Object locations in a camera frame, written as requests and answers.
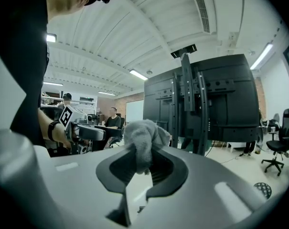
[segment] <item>whiteboard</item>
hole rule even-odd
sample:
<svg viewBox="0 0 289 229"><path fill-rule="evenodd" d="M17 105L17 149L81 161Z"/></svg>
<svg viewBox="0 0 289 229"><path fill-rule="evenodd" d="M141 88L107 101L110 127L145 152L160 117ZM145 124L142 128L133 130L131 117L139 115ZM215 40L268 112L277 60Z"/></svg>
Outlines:
<svg viewBox="0 0 289 229"><path fill-rule="evenodd" d="M132 122L143 119L143 100L126 103L126 120Z"/></svg>

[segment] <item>gray towel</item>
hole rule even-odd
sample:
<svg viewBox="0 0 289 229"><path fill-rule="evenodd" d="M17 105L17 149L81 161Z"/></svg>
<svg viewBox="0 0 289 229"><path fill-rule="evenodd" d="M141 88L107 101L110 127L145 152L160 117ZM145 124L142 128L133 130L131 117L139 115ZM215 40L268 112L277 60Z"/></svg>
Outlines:
<svg viewBox="0 0 289 229"><path fill-rule="evenodd" d="M125 127L124 143L136 147L137 173L148 171L152 163L152 143L168 146L170 134L151 120L139 120Z"/></svg>

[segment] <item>fluorescent light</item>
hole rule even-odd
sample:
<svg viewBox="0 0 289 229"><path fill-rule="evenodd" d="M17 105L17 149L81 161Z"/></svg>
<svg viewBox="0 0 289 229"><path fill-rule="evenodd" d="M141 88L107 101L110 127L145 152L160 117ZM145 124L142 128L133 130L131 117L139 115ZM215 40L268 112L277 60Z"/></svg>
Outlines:
<svg viewBox="0 0 289 229"><path fill-rule="evenodd" d="M112 96L116 96L115 94L110 94L110 93L105 93L105 92L98 92L99 94L107 94L107 95L112 95Z"/></svg>
<svg viewBox="0 0 289 229"><path fill-rule="evenodd" d="M272 47L273 47L273 44L271 44L271 43L268 43L266 45L263 52L260 54L260 56L254 62L254 64L250 67L251 70L255 69L258 66L258 64L260 64L260 62L264 59L264 57L268 54L268 52L271 50Z"/></svg>
<svg viewBox="0 0 289 229"><path fill-rule="evenodd" d="M56 42L56 35L55 34L47 34L47 42Z"/></svg>
<svg viewBox="0 0 289 229"><path fill-rule="evenodd" d="M60 83L52 83L52 82L43 82L43 84L55 85L55 86L63 86L63 84L60 84Z"/></svg>
<svg viewBox="0 0 289 229"><path fill-rule="evenodd" d="M131 74L133 74L133 75L139 77L139 78L142 79L142 80L147 80L147 79L148 79L147 77L145 77L144 75L138 73L138 72L135 71L135 70L130 70L129 73L131 73Z"/></svg>

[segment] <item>computer monitor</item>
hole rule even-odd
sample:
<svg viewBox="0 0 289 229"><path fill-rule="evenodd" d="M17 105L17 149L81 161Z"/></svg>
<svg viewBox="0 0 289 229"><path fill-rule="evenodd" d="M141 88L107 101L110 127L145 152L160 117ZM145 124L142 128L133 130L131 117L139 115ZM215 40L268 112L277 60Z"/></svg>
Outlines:
<svg viewBox="0 0 289 229"><path fill-rule="evenodd" d="M143 119L156 122L170 134L190 139L201 137L201 89L197 72L203 77L208 108L208 139L226 142L251 142L257 138L259 105L256 85L243 54L229 55L189 64L194 98L186 90L183 68L177 68L148 79L144 84ZM177 78L177 89L173 81ZM179 94L175 113L173 96ZM193 111L185 104L194 99ZM178 130L174 126L178 114Z"/></svg>

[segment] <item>black wristband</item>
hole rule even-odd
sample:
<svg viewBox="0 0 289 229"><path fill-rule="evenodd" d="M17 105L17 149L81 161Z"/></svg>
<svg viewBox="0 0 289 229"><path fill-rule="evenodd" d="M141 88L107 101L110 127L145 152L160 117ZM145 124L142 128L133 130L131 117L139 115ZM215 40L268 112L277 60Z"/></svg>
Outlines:
<svg viewBox="0 0 289 229"><path fill-rule="evenodd" d="M52 137L52 131L54 130L57 124L59 124L59 121L55 120L51 124L49 124L49 128L48 128L48 138L53 142L54 142L54 139Z"/></svg>

